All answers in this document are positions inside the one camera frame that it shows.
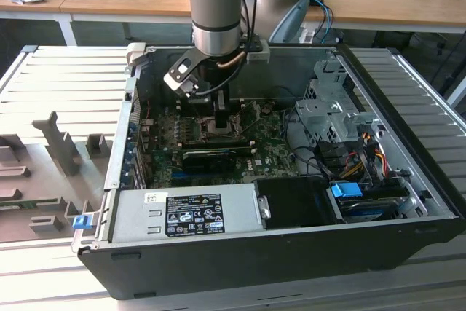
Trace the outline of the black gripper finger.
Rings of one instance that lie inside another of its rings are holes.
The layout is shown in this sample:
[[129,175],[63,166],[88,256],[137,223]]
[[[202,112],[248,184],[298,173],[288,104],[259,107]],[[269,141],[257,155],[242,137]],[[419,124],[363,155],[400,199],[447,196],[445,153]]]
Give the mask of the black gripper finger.
[[218,92],[215,92],[213,97],[216,128],[226,128],[230,115],[229,87],[225,87]]

